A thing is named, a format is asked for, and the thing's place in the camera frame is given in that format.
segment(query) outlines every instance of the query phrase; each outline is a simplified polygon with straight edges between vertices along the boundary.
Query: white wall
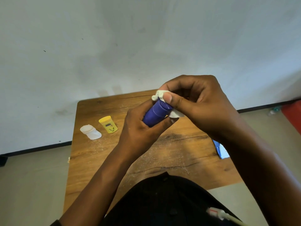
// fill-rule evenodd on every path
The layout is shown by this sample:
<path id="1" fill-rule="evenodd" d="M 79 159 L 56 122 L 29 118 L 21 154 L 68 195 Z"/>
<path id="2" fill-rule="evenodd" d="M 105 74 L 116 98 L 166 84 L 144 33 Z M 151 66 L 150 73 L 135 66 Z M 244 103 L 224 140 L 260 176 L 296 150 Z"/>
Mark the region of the white wall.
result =
<path id="1" fill-rule="evenodd" d="M 79 100 L 180 74 L 215 75 L 236 109 L 301 96 L 300 4 L 0 0 L 0 153 L 70 141 Z"/>

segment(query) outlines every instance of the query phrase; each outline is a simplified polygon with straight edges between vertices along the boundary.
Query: cord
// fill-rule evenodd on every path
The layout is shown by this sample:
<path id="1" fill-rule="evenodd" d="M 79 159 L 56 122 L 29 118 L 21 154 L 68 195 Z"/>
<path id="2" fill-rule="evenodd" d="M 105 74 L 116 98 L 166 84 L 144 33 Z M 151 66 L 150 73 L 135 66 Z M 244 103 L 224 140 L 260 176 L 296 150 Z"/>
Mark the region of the cord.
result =
<path id="1" fill-rule="evenodd" d="M 234 223 L 240 225 L 240 226 L 248 226 L 247 224 L 243 223 L 242 221 L 240 221 L 239 219 L 229 215 L 228 213 L 225 213 L 224 210 L 222 209 L 217 209 L 217 208 L 209 208 L 206 211 L 210 216 L 219 218 L 220 220 L 224 220 L 227 219 L 229 221 L 233 221 Z"/>

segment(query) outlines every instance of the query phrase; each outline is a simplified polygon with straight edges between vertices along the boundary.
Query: table top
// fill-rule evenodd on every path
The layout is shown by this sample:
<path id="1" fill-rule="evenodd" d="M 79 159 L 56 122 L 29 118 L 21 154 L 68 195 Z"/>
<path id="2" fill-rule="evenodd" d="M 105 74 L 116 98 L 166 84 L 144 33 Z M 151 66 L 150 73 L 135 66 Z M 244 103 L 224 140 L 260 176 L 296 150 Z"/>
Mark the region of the table top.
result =
<path id="1" fill-rule="evenodd" d="M 119 140 L 126 112 L 151 98 L 156 90 L 80 101 L 74 124 L 64 212 L 74 202 Z M 107 133 L 98 122 L 110 115 L 118 127 Z M 79 130 L 90 124 L 102 133 L 90 140 Z M 210 137 L 187 118 L 180 118 L 153 146 L 134 162 L 122 179 L 110 209 L 141 180 L 167 171 L 206 190 L 241 182 L 230 158 L 220 159 Z"/>

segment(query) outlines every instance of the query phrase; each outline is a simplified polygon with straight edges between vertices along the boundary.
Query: hand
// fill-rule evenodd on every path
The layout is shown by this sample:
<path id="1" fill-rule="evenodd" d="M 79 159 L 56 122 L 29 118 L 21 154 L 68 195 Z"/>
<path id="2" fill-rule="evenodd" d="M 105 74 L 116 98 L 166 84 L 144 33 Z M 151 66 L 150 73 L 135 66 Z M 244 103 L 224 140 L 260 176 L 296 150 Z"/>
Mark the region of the hand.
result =
<path id="1" fill-rule="evenodd" d="M 164 93 L 165 102 L 185 114 L 214 140 L 223 142 L 244 123 L 214 76 L 181 75 L 159 89 L 173 92 Z"/>
<path id="2" fill-rule="evenodd" d="M 154 102 L 149 99 L 134 109 L 130 109 L 126 114 L 117 147 L 132 162 L 143 155 L 156 142 L 159 136 L 177 121 L 177 119 L 167 117 L 152 128 L 149 128 L 142 120 L 153 104 Z"/>

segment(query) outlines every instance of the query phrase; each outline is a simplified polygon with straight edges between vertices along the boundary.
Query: purple container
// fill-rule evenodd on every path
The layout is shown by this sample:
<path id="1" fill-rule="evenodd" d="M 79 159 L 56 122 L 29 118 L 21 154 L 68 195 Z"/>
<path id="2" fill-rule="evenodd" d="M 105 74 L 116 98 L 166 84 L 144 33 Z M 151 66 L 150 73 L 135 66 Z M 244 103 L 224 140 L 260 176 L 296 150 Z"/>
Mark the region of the purple container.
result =
<path id="1" fill-rule="evenodd" d="M 150 128 L 169 115 L 173 107 L 160 99 L 146 112 L 143 122 Z"/>

